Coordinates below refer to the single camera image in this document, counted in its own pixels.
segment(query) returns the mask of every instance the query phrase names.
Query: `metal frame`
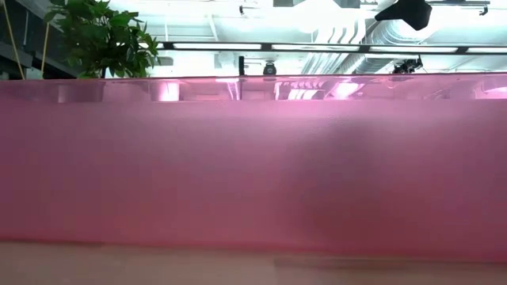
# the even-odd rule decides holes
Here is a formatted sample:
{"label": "metal frame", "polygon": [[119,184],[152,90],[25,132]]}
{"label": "metal frame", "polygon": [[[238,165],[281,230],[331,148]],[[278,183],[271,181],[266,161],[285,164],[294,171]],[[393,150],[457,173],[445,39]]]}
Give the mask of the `metal frame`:
{"label": "metal frame", "polygon": [[506,46],[161,42],[161,51],[321,52],[381,55],[507,55]]}

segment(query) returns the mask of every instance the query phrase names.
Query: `pink tinted glass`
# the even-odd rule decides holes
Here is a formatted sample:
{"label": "pink tinted glass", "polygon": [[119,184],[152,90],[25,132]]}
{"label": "pink tinted glass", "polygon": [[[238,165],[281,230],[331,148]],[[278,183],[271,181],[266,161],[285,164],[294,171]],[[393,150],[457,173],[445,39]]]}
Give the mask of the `pink tinted glass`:
{"label": "pink tinted glass", "polygon": [[468,100],[506,94],[507,74],[0,82],[0,239],[507,262],[507,101]]}

